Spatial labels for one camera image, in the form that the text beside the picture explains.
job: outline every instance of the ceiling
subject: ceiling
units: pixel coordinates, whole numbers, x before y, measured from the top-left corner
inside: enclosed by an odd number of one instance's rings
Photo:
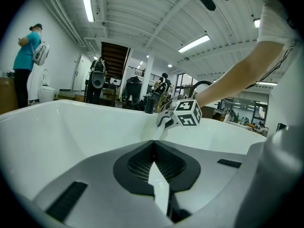
[[[253,20],[260,18],[262,0],[213,1],[215,11],[207,10],[199,0],[92,0],[95,22],[89,23],[83,0],[44,0],[90,54],[98,55],[103,41],[147,55],[154,51],[166,64],[197,80],[218,79],[252,51],[258,37]],[[206,34],[209,41],[178,52]],[[265,81],[278,82],[287,66],[288,58]],[[255,86],[253,91],[270,89]]]

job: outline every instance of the ceiling light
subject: ceiling light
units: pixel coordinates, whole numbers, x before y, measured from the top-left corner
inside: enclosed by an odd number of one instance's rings
[[[94,22],[94,16],[93,16],[91,0],[84,0],[84,4],[85,4],[87,19],[89,20],[89,22],[93,23]]]
[[[261,21],[261,19],[255,19],[255,20],[253,20],[256,28],[260,27],[260,21]]]
[[[201,37],[201,38],[199,38],[199,39],[197,39],[197,40],[191,42],[190,44],[186,45],[185,47],[183,47],[182,49],[180,49],[179,52],[180,52],[180,53],[183,53],[183,52],[185,52],[185,51],[188,51],[188,50],[190,50],[191,48],[196,47],[196,46],[198,46],[199,44],[201,44],[201,43],[203,43],[203,42],[206,42],[206,41],[208,41],[208,40],[210,40],[209,36],[205,35],[205,36],[203,36],[203,37]]]
[[[260,83],[258,83],[258,85],[265,85],[265,86],[276,86],[277,85],[277,83],[268,83],[268,82],[260,82]]]

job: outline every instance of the person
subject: person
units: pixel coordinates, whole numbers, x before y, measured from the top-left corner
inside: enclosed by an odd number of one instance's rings
[[[27,82],[33,70],[33,50],[41,43],[42,25],[36,24],[29,28],[31,33],[19,39],[18,45],[21,46],[14,62],[14,84],[17,96],[18,108],[28,106],[28,87]]]
[[[287,52],[299,38],[283,5],[278,0],[264,0],[259,35],[253,51],[194,98],[202,107],[255,84],[274,60]]]
[[[87,93],[86,93],[86,102],[90,103],[90,104],[95,104],[98,105],[99,104],[99,97],[102,91],[102,87],[97,89],[93,86],[93,82],[92,82],[92,75],[93,75],[93,71],[94,71],[94,65],[96,63],[97,60],[94,60],[91,67],[90,67],[90,77],[89,77],[89,84],[87,86]],[[105,65],[105,73],[104,76],[106,76],[106,73],[108,71],[108,65],[106,62],[104,62]]]
[[[165,79],[165,83],[167,84],[167,90],[165,92],[165,94],[161,95],[161,98],[158,102],[158,104],[156,105],[156,109],[155,112],[159,113],[160,112],[160,108],[162,106],[163,103],[166,103],[167,101],[167,96],[168,93],[170,93],[173,90],[173,85],[171,84],[170,80],[168,80],[168,74],[163,73],[161,75],[161,78],[154,84],[154,88],[156,88],[160,83],[162,83]]]

